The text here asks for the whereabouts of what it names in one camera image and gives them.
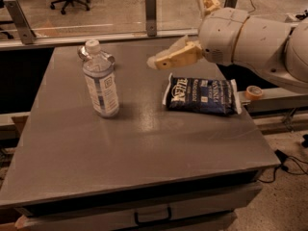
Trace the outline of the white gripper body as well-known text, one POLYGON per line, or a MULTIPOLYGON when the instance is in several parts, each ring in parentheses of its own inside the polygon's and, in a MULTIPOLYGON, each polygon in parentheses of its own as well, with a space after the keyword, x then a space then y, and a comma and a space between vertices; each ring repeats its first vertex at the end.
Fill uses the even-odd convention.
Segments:
POLYGON ((198 39, 204 58, 211 63, 231 65, 236 41, 247 11, 222 8, 206 15, 198 29, 198 39))

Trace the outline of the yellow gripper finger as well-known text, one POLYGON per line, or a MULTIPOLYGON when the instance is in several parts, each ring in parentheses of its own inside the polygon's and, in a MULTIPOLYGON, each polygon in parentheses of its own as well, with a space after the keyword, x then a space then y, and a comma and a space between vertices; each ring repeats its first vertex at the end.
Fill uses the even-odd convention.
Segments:
POLYGON ((149 57, 146 63, 152 69, 161 70, 195 64, 202 58, 200 42, 183 36, 175 41, 169 49, 149 57))
POLYGON ((219 0, 195 0, 195 2, 202 18, 220 9, 219 0))

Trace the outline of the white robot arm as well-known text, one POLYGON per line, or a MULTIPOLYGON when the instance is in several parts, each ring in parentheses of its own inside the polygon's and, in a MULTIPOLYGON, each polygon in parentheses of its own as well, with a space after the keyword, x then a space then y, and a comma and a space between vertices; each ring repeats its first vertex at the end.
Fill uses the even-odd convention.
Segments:
POLYGON ((147 60, 153 69, 210 63, 239 65, 286 90, 308 92, 308 22, 297 25, 223 8, 219 0, 196 0, 201 23, 197 39, 183 36, 147 60))

